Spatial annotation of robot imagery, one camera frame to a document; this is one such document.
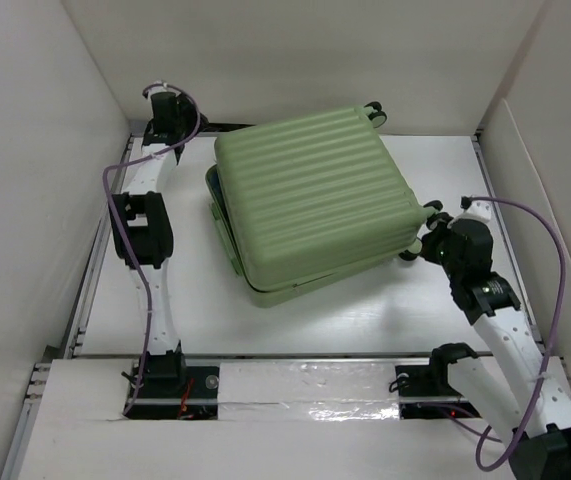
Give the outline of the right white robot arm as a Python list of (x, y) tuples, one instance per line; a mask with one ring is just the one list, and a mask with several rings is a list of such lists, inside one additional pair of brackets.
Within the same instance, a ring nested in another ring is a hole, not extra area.
[(455, 305), (490, 349), (500, 384), (468, 344), (432, 351), (427, 381), (461, 394), (504, 445), (517, 479), (571, 479), (571, 395), (549, 374), (549, 358), (533, 338), (510, 283), (492, 269), (489, 218), (437, 213), (427, 221), (421, 256), (440, 266)]

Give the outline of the green hard-shell suitcase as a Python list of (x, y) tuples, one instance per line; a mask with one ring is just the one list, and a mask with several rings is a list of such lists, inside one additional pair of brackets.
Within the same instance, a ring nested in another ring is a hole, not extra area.
[(211, 212), (251, 301), (270, 308), (421, 251), (419, 201), (385, 146), (378, 102), (220, 134)]

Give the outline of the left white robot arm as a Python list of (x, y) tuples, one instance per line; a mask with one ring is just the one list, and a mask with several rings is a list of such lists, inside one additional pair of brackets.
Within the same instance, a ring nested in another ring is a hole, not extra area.
[(185, 147), (207, 125), (195, 100), (176, 86), (156, 81), (142, 95), (152, 117), (144, 130), (141, 157), (103, 172), (115, 251), (135, 282), (143, 321), (138, 366), (124, 375), (131, 385), (131, 402), (153, 393), (173, 397), (189, 388), (170, 305), (174, 234), (163, 191)]

